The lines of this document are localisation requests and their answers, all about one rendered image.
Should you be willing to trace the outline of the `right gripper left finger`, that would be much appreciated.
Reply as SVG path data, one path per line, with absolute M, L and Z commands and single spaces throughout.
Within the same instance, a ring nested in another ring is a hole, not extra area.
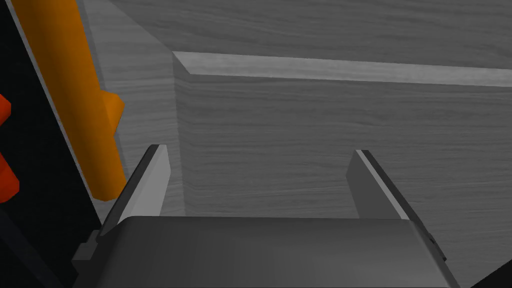
M 150 145 L 110 209 L 97 234 L 100 239 L 129 217 L 158 217 L 171 177 L 168 148 Z

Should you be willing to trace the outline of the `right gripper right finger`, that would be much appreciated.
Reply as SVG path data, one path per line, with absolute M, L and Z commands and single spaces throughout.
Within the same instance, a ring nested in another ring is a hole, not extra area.
M 345 177 L 361 219 L 419 220 L 369 150 L 353 152 Z

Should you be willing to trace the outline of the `grey wooden cupboard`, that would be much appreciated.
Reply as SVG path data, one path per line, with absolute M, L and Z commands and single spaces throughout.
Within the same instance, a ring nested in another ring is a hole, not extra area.
M 462 287 L 512 288 L 512 70 L 175 51 L 188 215 L 354 218 L 369 150 Z

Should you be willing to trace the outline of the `grey wooden cupboard door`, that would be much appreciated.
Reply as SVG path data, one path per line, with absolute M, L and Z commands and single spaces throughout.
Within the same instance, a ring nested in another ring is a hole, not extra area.
M 100 88 L 124 103 L 114 135 L 124 175 L 131 176 L 150 145 L 165 144 L 171 177 L 161 215 L 183 217 L 172 52 L 110 0 L 76 2 Z

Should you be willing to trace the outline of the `red rounded shape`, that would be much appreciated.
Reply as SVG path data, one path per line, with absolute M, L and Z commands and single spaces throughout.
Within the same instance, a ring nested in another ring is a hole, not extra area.
M 11 200 L 20 190 L 20 182 L 0 153 L 0 203 Z
M 11 116 L 12 104 L 0 94 L 0 127 Z

